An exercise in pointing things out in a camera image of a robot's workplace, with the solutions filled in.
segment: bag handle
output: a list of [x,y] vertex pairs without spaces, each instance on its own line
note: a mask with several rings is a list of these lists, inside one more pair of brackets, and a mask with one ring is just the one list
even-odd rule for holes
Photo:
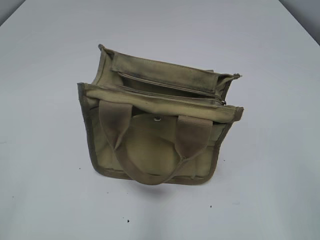
[[128,155],[123,137],[130,126],[133,105],[100,100],[99,120],[113,153],[125,173],[139,183],[159,185],[173,178],[189,161],[208,146],[213,122],[189,116],[178,116],[174,147],[180,156],[175,169],[168,175],[152,175],[140,170]]

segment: tool bag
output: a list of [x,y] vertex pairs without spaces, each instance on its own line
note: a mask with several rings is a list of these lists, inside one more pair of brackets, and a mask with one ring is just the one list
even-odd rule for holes
[[94,169],[146,185],[208,181],[222,141],[243,113],[225,102],[240,75],[99,49],[93,83],[78,83]]

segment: metal snap button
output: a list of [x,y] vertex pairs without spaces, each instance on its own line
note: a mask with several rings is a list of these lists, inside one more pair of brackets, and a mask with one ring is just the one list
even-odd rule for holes
[[156,122],[159,122],[159,121],[161,121],[161,117],[160,116],[155,116],[153,120],[155,120]]

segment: white surface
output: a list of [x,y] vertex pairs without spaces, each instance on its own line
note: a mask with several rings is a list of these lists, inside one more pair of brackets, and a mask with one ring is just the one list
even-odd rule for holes
[[[95,173],[76,83],[95,77],[99,43],[243,75],[210,182]],[[320,239],[319,66],[276,0],[26,1],[0,27],[0,239]]]

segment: zipper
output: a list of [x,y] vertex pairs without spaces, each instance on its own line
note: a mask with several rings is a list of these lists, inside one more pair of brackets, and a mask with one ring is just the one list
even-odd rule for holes
[[140,94],[145,94],[145,95],[160,96],[160,97],[166,97],[166,98],[173,98],[173,99],[192,100],[194,102],[209,102],[209,101],[212,102],[212,101],[215,101],[215,102],[219,103],[220,105],[223,105],[223,106],[227,105],[225,100],[222,100],[220,96],[215,95],[213,93],[198,91],[198,90],[179,87],[179,86],[172,86],[172,85],[161,83],[161,82],[150,81],[150,80],[146,80],[146,79],[143,79],[143,78],[140,78],[140,77],[131,76],[131,75],[128,75],[128,74],[122,73],[122,72],[118,72],[118,74],[123,78],[128,78],[128,79],[136,80],[136,81],[147,83],[147,84],[151,84],[151,85],[157,85],[157,86],[161,86],[161,87],[176,89],[176,90],[180,90],[180,91],[184,91],[184,92],[205,95],[207,97],[175,96],[175,95],[168,95],[168,94],[161,94],[161,93],[154,93],[154,92],[152,94],[150,94],[150,92],[147,92],[147,91],[137,90],[137,89],[134,89],[134,88],[131,88],[131,87],[127,87],[127,86],[124,86],[124,85],[117,85],[117,87],[123,88],[123,89],[125,89],[127,91],[130,91],[130,92],[135,92],[135,93],[140,93]]
[[175,95],[168,95],[168,94],[161,94],[161,93],[155,93],[155,92],[149,92],[149,91],[143,91],[134,89],[128,86],[123,85],[116,85],[117,88],[123,89],[128,92],[137,93],[137,94],[143,94],[148,96],[155,96],[155,97],[165,97],[165,98],[171,98],[171,99],[180,99],[180,100],[187,100],[195,103],[207,103],[207,104],[216,104],[214,105],[226,105],[224,104],[225,101],[216,99],[216,98],[209,98],[209,97],[188,97],[188,96],[175,96]]
[[128,75],[128,74],[122,73],[122,72],[118,72],[118,74],[124,78],[136,80],[136,81],[143,82],[146,84],[152,84],[152,85],[157,85],[157,86],[166,87],[166,88],[170,88],[170,89],[176,89],[176,90],[180,90],[180,91],[184,91],[184,92],[195,93],[195,94],[210,96],[210,97],[214,97],[214,98],[220,98],[219,96],[217,96],[213,93],[209,93],[209,92],[205,92],[205,91],[199,91],[199,90],[194,90],[194,89],[181,87],[181,86],[173,86],[173,85],[162,83],[162,82],[151,81],[151,80],[143,79],[140,77],[131,76],[131,75]]

